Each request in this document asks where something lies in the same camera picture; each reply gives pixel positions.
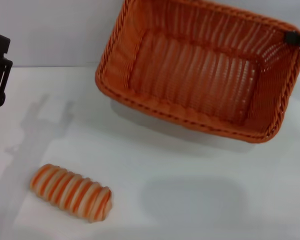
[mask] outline basket rim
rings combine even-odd
[[[250,10],[230,6],[227,4],[216,3],[209,0],[167,0],[167,1],[186,4],[190,6],[196,6],[203,9],[215,11],[218,13],[227,13],[233,17],[244,19],[249,22],[255,22],[255,23],[257,22],[265,26],[274,27],[277,30],[281,30],[281,31],[295,31],[300,33],[300,29],[298,27],[288,22],[273,17],[265,16],[260,13],[255,13]]]
[[[128,99],[127,97],[122,96],[119,92],[116,92],[115,90],[111,89],[107,86],[107,84],[104,82],[104,73],[106,71],[106,68],[108,66],[110,55],[113,52],[114,47],[118,44],[118,39],[120,38],[120,35],[122,33],[122,30],[126,24],[127,16],[129,15],[129,11],[131,9],[131,6],[138,0],[124,0],[123,6],[121,8],[120,14],[116,20],[114,29],[112,31],[112,34],[110,36],[110,39],[107,43],[107,46],[105,48],[105,51],[103,52],[103,55],[101,57],[101,61],[98,65],[98,68],[95,72],[95,82],[99,89],[109,97],[114,98],[115,100],[128,105],[133,105],[136,109],[139,109],[140,111],[147,112],[147,109],[149,107],[135,102],[134,100]],[[264,24],[269,27],[276,28],[279,31],[296,31],[300,32],[300,30],[295,27],[294,25],[291,25],[289,23],[270,18],[267,16],[263,16],[257,13],[253,13],[248,10],[243,10],[219,3],[214,3],[206,0],[167,0],[167,2],[176,2],[176,3],[183,3],[188,4],[192,6],[198,6],[202,8],[206,8],[212,11],[217,11],[220,13],[224,13],[225,11],[228,11],[228,14],[245,19],[247,21],[252,22],[258,22],[261,24]],[[271,140],[280,130],[285,111],[288,107],[288,100],[292,93],[293,87],[296,83],[297,77],[293,75],[293,72],[298,75],[300,71],[300,48],[296,48],[296,51],[293,54],[293,60],[291,61],[291,68],[290,68],[290,74],[287,77],[286,84],[282,87],[282,94],[281,97],[279,97],[277,106],[275,106],[275,109],[273,110],[273,119],[271,121],[271,124],[264,132],[255,132],[255,134],[248,134],[244,133],[242,131],[230,131],[228,129],[219,129],[215,128],[213,126],[210,126],[208,124],[203,124],[199,122],[192,122],[187,119],[181,119],[178,117],[179,121],[183,121],[184,123],[189,122],[188,125],[189,128],[193,125],[197,125],[201,128],[206,128],[209,133],[214,133],[216,135],[224,136],[224,137],[232,137],[239,140],[244,140],[251,143],[264,143],[269,140]],[[164,117],[166,119],[169,119],[170,116],[164,112],[160,112],[156,109],[150,109],[150,111],[157,111],[157,117]]]

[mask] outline striped bread roll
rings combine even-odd
[[[112,192],[108,187],[51,164],[36,172],[30,189],[59,209],[91,223],[105,220],[112,208]]]

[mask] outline orange wicker basket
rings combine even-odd
[[[209,134],[263,143],[300,71],[290,24],[203,0],[125,0],[96,71],[107,96]]]

